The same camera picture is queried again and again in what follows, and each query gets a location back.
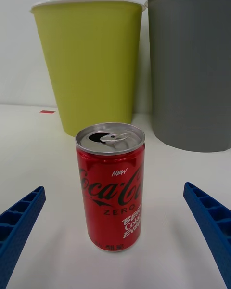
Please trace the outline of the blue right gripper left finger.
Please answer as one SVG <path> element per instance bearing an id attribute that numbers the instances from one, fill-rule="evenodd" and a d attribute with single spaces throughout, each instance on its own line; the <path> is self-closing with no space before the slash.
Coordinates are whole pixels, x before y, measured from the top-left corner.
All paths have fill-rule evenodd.
<path id="1" fill-rule="evenodd" d="M 7 287 L 45 201 L 40 186 L 0 215 L 0 288 Z"/>

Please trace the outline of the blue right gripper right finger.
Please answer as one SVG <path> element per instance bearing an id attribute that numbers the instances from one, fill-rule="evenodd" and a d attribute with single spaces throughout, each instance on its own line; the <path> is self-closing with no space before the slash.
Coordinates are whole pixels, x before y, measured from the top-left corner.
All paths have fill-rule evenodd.
<path id="1" fill-rule="evenodd" d="M 226 287 L 231 288 L 231 211 L 190 182 L 183 197 L 206 240 Z"/>

